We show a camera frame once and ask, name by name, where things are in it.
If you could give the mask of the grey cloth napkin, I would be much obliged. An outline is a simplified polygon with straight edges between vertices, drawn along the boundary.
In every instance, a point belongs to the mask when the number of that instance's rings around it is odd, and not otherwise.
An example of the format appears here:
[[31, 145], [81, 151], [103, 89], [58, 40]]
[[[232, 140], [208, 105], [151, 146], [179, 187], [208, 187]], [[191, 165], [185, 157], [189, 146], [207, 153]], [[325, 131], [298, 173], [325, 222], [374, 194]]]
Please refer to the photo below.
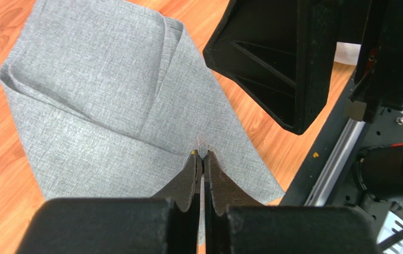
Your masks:
[[267, 204], [284, 195], [179, 20], [126, 1], [37, 1], [0, 67], [45, 199], [149, 197], [189, 153]]

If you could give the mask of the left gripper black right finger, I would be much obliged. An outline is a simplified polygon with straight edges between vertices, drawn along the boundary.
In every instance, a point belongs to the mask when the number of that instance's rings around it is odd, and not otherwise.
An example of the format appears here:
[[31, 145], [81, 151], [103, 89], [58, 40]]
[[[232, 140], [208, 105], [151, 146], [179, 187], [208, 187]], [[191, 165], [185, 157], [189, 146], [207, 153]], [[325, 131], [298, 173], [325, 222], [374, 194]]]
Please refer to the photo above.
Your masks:
[[204, 157], [204, 194], [206, 253], [232, 253], [229, 209], [261, 207], [263, 204], [248, 195], [221, 169], [212, 151]]

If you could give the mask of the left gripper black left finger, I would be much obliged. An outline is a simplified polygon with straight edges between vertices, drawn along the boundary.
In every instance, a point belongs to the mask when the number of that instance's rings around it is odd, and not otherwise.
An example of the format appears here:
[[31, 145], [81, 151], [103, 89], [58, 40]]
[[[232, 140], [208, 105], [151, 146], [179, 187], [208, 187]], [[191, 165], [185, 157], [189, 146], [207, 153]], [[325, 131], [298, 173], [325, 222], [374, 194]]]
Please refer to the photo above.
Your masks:
[[193, 150], [183, 169], [153, 195], [172, 204], [166, 226], [166, 253], [197, 252], [202, 173], [202, 159]]

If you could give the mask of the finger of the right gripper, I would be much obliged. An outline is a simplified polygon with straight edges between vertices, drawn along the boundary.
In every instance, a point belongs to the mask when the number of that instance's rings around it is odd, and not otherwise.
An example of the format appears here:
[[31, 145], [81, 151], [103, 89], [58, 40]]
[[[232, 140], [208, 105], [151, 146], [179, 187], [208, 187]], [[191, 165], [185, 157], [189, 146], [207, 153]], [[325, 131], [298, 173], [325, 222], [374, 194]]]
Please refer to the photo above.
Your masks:
[[301, 135], [326, 105], [338, 30], [338, 1], [230, 1], [203, 56]]

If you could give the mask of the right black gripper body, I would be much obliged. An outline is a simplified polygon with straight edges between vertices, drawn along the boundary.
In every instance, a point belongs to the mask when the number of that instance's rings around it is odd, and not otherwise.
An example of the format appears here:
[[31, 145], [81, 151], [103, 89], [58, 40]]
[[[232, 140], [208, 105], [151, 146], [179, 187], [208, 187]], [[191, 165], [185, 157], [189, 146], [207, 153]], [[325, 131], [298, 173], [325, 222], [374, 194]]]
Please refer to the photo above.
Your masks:
[[381, 107], [403, 110], [403, 1], [346, 3], [342, 40], [361, 49], [345, 115], [373, 123]]

